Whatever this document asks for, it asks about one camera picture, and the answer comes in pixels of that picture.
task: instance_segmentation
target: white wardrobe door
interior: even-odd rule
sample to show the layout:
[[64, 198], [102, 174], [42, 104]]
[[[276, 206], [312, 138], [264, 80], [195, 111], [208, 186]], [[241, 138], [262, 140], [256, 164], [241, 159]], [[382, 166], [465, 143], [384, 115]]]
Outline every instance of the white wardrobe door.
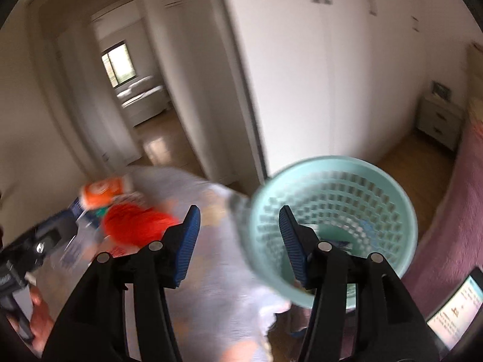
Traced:
[[366, 0], [322, 5], [334, 111], [334, 155], [365, 158], [371, 118], [371, 35]]
[[320, 4], [226, 0], [269, 175], [330, 148], [327, 53]]
[[422, 33], [413, 29], [414, 0], [370, 0], [367, 7], [374, 74], [369, 158], [375, 161], [412, 128], [426, 63]]

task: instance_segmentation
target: silver bolt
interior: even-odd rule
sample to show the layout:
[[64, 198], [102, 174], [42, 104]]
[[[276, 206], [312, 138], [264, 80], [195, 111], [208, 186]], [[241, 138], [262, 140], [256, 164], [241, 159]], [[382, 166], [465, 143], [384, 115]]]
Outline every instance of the silver bolt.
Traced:
[[332, 245], [328, 242], [319, 242], [317, 247], [323, 252], [330, 252], [332, 250]]
[[97, 262], [100, 262], [101, 264], [108, 262], [109, 259], [110, 259], [110, 255], [109, 253], [106, 253], [106, 252], [100, 253], [97, 256]]
[[35, 250], [37, 250], [37, 253], [38, 254], [42, 254], [43, 253], [43, 250], [45, 248], [45, 244], [43, 242], [39, 243], [37, 245], [37, 247], [35, 248]]
[[370, 255], [370, 259], [373, 260], [374, 262], [377, 262], [377, 263], [384, 261], [384, 257], [379, 253], [372, 253]]
[[159, 241], [153, 241], [149, 244], [149, 250], [153, 252], [161, 250], [162, 248], [163, 248], [163, 243]]

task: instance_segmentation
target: plastic basket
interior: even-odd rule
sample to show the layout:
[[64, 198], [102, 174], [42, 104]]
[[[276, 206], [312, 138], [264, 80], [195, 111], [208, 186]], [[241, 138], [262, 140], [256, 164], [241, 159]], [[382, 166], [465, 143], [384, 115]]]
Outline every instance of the plastic basket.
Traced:
[[[400, 277], [414, 256], [416, 214], [405, 191], [388, 174], [348, 157], [292, 165], [255, 193], [244, 245], [255, 272], [298, 306], [311, 308], [313, 295], [295, 285], [278, 226], [284, 205], [299, 224], [314, 225], [319, 239], [349, 243], [356, 256], [383, 254]], [[355, 306], [355, 287], [349, 285], [347, 309]]]

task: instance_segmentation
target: pink blanket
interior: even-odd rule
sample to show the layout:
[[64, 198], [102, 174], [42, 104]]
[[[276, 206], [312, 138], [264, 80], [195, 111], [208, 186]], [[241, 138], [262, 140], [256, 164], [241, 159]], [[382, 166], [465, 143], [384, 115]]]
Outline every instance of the pink blanket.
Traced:
[[455, 170], [403, 282], [428, 317], [471, 272], [483, 267], [483, 136], [468, 124]]

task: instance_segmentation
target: white nightstand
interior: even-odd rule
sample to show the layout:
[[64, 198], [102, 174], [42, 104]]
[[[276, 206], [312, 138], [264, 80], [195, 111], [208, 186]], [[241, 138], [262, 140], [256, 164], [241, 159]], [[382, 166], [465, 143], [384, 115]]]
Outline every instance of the white nightstand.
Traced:
[[464, 114], [464, 110], [454, 103], [427, 94], [421, 100], [417, 128], [454, 151], [458, 145]]

